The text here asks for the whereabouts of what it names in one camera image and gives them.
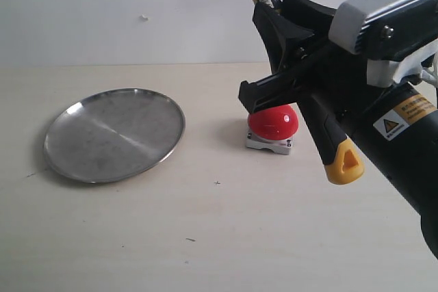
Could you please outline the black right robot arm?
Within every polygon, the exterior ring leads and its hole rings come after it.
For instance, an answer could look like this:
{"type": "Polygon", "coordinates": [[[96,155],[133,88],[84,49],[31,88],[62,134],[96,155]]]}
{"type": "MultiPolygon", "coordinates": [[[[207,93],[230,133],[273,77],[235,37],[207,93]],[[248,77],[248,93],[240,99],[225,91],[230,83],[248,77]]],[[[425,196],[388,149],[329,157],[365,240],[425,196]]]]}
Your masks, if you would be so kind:
{"type": "Polygon", "coordinates": [[[437,0],[347,0],[328,8],[255,6],[272,73],[240,85],[248,113],[295,103],[330,182],[357,179],[363,154],[420,216],[437,252],[437,0]]]}

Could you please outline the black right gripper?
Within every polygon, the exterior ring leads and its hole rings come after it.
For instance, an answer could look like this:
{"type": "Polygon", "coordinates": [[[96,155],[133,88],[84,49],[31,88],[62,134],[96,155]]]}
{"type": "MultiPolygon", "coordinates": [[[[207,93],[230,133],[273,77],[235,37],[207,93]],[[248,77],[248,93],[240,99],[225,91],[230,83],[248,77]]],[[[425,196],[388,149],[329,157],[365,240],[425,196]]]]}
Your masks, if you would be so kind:
{"type": "Polygon", "coordinates": [[[276,74],[241,82],[238,99],[249,114],[302,98],[298,106],[308,127],[327,118],[341,128],[372,127],[385,92],[367,84],[366,59],[328,41],[335,12],[311,0],[282,0],[278,9],[255,5],[253,23],[276,74]],[[294,68],[283,71],[289,65],[294,68]]]}

